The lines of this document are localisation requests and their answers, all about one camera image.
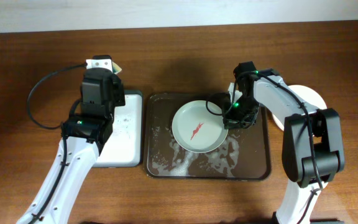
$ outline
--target wooden table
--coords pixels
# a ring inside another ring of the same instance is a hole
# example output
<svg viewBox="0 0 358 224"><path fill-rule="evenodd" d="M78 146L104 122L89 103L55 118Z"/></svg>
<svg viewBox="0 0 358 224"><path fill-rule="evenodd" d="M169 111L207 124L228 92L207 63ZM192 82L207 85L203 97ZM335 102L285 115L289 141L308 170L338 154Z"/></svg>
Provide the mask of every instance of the wooden table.
<svg viewBox="0 0 358 224"><path fill-rule="evenodd" d="M315 89L341 115L346 166L312 218L358 223L358 21L0 34L0 223L27 210L52 165L60 131L30 122L25 100L48 72L109 54L125 87L154 93L222 91L239 62L275 68L287 84ZM83 71L42 85L32 111L58 124L79 95ZM92 169L69 223L231 223L270 218L287 185L282 132L269 118L273 171L263 182L157 180L143 167Z"/></svg>

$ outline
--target white wall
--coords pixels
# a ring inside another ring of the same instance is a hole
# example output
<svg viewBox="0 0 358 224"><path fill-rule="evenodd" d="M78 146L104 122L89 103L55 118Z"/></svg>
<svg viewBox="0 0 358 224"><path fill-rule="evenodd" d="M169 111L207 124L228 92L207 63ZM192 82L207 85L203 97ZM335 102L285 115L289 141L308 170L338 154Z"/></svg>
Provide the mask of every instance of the white wall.
<svg viewBox="0 0 358 224"><path fill-rule="evenodd" d="M0 0L0 32L358 19L358 0Z"/></svg>

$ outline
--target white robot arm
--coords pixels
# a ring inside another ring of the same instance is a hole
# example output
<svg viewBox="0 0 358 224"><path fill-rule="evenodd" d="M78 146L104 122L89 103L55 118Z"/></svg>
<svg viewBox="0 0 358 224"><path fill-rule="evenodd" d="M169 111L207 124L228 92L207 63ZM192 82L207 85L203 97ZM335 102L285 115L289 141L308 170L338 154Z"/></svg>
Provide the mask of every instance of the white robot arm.
<svg viewBox="0 0 358 224"><path fill-rule="evenodd" d="M47 178L44 180L41 189L29 209L27 209L17 223L67 223L82 183L99 157L99 149L95 142L88 143L85 138L68 137L65 170L63 171L55 193L51 195L52 198L49 203L45 205L45 201L57 179L60 166L62 166L63 155L64 145L63 140L60 140L56 158L49 170ZM44 205L46 207L41 217L33 221L34 215L38 214Z"/></svg>
<svg viewBox="0 0 358 224"><path fill-rule="evenodd" d="M259 104L266 106L285 124L282 161L290 180L273 219L282 224L310 223L310 214L322 189L344 168L338 114L333 109L319 110L300 98L272 69L257 71L252 62L240 63L234 69L234 76L236 82L229 87L233 100L223 109L225 127L249 127L246 123L252 124L254 120L241 118L246 113L255 113ZM240 91L235 98L237 84ZM313 144L313 138L310 142L306 116L309 116L313 134L322 137L321 142ZM316 178L314 168L318 169L319 178Z"/></svg>
<svg viewBox="0 0 358 224"><path fill-rule="evenodd" d="M62 140L56 158L29 209L17 223L67 223L81 185L98 159L104 144L112 133L114 109L125 105L124 87L116 75L121 69L108 55L94 56L83 65L53 72L41 79L31 91L29 99L39 84L58 72L86 67L81 85L81 99L71 107L69 118L62 123ZM81 106L81 113L75 113ZM39 126L46 127L31 116Z"/></svg>

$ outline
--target red design on plate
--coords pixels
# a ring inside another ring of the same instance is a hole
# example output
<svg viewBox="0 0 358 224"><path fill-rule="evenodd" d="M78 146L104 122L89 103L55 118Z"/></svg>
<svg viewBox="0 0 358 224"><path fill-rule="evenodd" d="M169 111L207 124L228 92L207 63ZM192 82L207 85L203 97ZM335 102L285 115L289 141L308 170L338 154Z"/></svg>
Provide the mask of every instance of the red design on plate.
<svg viewBox="0 0 358 224"><path fill-rule="evenodd" d="M193 137L198 133L198 131L200 130L200 128L202 127L203 124L204 124L204 123L200 123L200 124L197 125L197 128L194 129L193 135L191 136L191 139L190 139L190 140L192 140Z"/></svg>

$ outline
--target brown tray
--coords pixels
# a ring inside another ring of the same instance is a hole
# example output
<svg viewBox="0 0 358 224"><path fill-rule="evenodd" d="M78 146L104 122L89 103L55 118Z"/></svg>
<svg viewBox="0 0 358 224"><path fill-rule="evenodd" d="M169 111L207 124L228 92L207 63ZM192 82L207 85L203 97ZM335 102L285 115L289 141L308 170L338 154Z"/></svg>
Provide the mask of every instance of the brown tray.
<svg viewBox="0 0 358 224"><path fill-rule="evenodd" d="M144 169L158 178L264 180L271 173L266 109L260 108L249 129L229 130L225 141L207 153L179 146L172 134L172 119L185 103L206 96L163 93L147 102Z"/></svg>

